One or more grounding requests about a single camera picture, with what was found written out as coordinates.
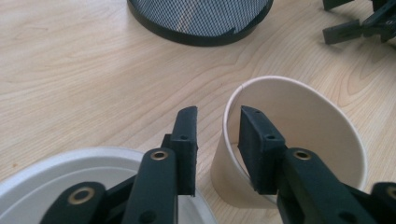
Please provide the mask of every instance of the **black mesh basket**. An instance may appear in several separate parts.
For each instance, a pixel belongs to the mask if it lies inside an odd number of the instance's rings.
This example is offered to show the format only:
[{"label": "black mesh basket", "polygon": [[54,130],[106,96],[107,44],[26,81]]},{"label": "black mesh basket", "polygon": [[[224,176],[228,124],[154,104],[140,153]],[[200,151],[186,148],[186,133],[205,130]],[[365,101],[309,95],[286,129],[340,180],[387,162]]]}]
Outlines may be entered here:
[{"label": "black mesh basket", "polygon": [[128,0],[151,32],[178,43],[219,46],[250,34],[273,0]]}]

